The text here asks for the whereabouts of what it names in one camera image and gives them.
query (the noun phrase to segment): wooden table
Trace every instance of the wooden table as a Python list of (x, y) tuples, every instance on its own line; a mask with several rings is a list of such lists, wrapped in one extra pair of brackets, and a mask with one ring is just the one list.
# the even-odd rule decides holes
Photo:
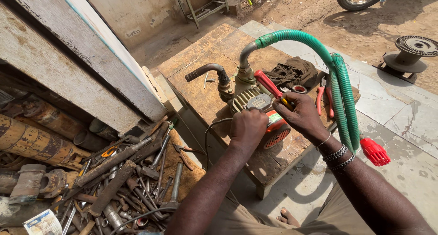
[[(163, 62), (157, 69), (173, 85), (186, 103), (199, 115), (206, 126), (223, 118), (232, 117), (229, 106), (219, 98), (217, 82), (207, 83), (204, 89), (204, 77), (199, 77), (188, 83), (184, 76), (198, 67), (208, 63), (222, 65), (229, 77), (236, 73), (239, 56), (242, 49), (255, 39), (244, 32), (222, 24), (204, 37), (187, 47), (169, 60)], [(291, 56), (273, 47), (259, 49), (250, 54), (248, 61), (253, 70), (265, 68), (272, 70), (277, 63), (286, 61)], [(324, 73), (318, 74), (319, 80)], [(210, 78), (216, 78), (215, 71), (211, 71)], [(308, 93), (316, 99), (316, 85)], [(324, 94), (321, 102), (324, 126), (331, 131), (335, 128), (334, 119), (327, 118), (328, 106), (324, 101), (328, 98)], [(226, 145), (229, 143), (230, 122), (224, 122), (213, 127), (212, 134)], [(255, 183), (257, 194), (265, 198), (271, 187), (288, 172), (314, 146), (300, 133), (293, 130), (276, 146), (268, 150), (256, 150), (244, 167), (246, 174)]]

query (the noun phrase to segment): bangle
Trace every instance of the bangle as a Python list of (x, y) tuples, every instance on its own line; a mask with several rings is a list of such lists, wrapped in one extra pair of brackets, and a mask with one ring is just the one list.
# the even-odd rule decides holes
[(337, 169), (340, 169), (340, 168), (343, 168), (343, 167), (345, 167), (348, 163), (350, 163), (350, 162), (352, 162), (353, 160), (354, 160), (354, 154), (352, 154), (352, 156), (351, 156), (351, 158), (349, 158), (346, 162), (344, 162), (344, 163), (342, 163), (342, 164), (339, 164), (339, 165), (337, 165), (337, 166), (334, 166), (334, 167), (327, 167), (329, 170), (331, 170), (331, 171), (334, 171), (334, 170), (337, 170)]
[(339, 159), (341, 158), (341, 156), (343, 156), (346, 152), (347, 152), (348, 148), (342, 144), (341, 149), (339, 149), (337, 152), (331, 154), (331, 155), (327, 155), (325, 157), (322, 158), (322, 160), (324, 162), (328, 162), (328, 161), (332, 161), (335, 159)]
[(323, 141), (320, 145), (316, 146), (316, 147), (318, 148), (319, 146), (323, 145), (330, 137), (331, 137), (331, 132), (330, 132), (330, 135), (327, 137), (327, 139), (325, 141)]

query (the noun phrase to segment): foot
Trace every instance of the foot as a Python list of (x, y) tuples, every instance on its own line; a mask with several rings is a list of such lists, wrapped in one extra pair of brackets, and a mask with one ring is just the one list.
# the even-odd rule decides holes
[(300, 224), (298, 223), (298, 221), (285, 207), (281, 208), (280, 214), (281, 214), (281, 216), (278, 216), (277, 220), (279, 220), (283, 223), (292, 225), (292, 226), (300, 227)]

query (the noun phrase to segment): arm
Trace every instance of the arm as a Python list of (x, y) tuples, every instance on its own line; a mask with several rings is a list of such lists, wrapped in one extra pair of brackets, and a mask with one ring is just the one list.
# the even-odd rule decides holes
[[(322, 124), (313, 99), (291, 92), (284, 96), (295, 103), (294, 111), (278, 102), (274, 103), (275, 110), (313, 145), (324, 142), (330, 133)], [(319, 151), (322, 156), (327, 156), (341, 147), (340, 142), (330, 137), (319, 147)], [(341, 158), (327, 162), (327, 165), (337, 166), (351, 156), (348, 151)], [(344, 168), (332, 172), (348, 200), (376, 234), (435, 234), (409, 200), (360, 159), (355, 158)]]
[(237, 174), (265, 134), (268, 116), (258, 110), (234, 115), (225, 154), (190, 190), (167, 226), (166, 235), (203, 234)]

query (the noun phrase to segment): red screwdriver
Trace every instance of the red screwdriver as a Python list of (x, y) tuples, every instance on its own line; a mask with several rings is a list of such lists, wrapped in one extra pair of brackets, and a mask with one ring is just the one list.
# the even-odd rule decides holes
[(271, 92), (276, 99), (279, 99), (284, 105), (287, 106), (287, 108), (289, 108), (289, 110), (293, 111), (293, 107), (283, 97), (283, 93), (277, 89), (273, 82), (261, 70), (256, 71), (254, 73), (254, 77), (258, 82), (260, 82), (261, 85)]

